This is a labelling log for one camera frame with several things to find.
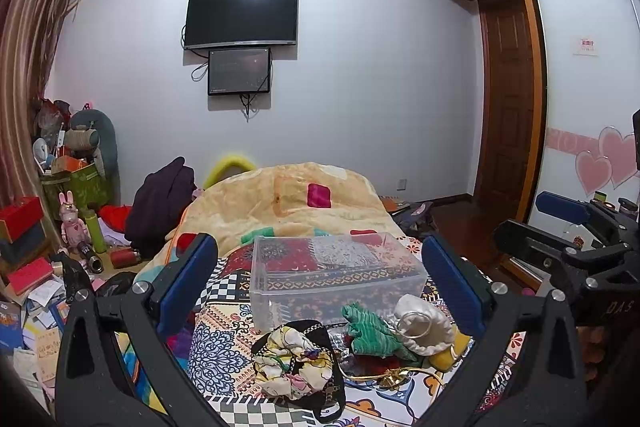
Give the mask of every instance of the magenta square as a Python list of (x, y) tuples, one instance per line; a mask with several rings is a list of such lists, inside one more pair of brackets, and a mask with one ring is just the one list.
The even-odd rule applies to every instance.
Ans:
[(331, 208), (331, 189), (324, 185), (309, 183), (309, 188), (306, 191), (306, 206)]

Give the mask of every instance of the dark wood floor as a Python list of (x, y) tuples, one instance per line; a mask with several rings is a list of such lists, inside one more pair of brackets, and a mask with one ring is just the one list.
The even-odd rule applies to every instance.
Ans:
[(431, 215), (439, 232), (458, 255), (466, 257), (492, 280), (504, 282), (513, 291), (519, 292), (524, 287), (500, 269), (500, 253), (494, 246), (493, 235), (501, 217), (469, 201), (436, 206)]

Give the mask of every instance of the beige blanket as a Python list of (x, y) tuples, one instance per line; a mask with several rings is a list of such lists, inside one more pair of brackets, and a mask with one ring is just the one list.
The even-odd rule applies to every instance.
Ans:
[(243, 241), (250, 241), (252, 233), (300, 237), (351, 230), (402, 235), (364, 176), (316, 163), (244, 172), (208, 188), (188, 206), (180, 225), (168, 236), (170, 241), (138, 280), (152, 280), (162, 266), (176, 259), (175, 241), (185, 232), (212, 235), (218, 256), (224, 259)]

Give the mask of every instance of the metal screw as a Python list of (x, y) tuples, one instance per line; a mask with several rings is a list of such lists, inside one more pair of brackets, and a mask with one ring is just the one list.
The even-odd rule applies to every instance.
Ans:
[(76, 301), (85, 301), (89, 298), (89, 290), (83, 288), (76, 292)]
[(564, 295), (564, 292), (562, 290), (551, 290), (551, 298), (554, 301), (558, 301), (558, 302), (564, 302), (564, 300), (566, 299), (566, 296)]
[(496, 295), (504, 295), (509, 291), (509, 289), (507, 288), (507, 285), (504, 282), (494, 282), (491, 285), (491, 291), (494, 292)]
[(131, 289), (133, 290), (133, 293), (135, 293), (136, 295), (142, 295), (143, 293), (146, 293), (146, 291), (149, 290), (149, 286), (150, 285), (147, 281), (140, 281), (140, 282), (134, 282)]

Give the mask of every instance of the pink rabbit toy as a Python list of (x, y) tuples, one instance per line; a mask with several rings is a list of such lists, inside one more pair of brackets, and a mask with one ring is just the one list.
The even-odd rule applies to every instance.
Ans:
[(84, 241), (91, 243), (89, 229), (87, 229), (84, 221), (78, 217), (78, 209), (74, 205), (74, 195), (68, 190), (65, 195), (60, 192), (58, 195), (60, 200), (60, 219), (62, 219), (62, 241), (71, 248), (77, 248), (78, 243)]

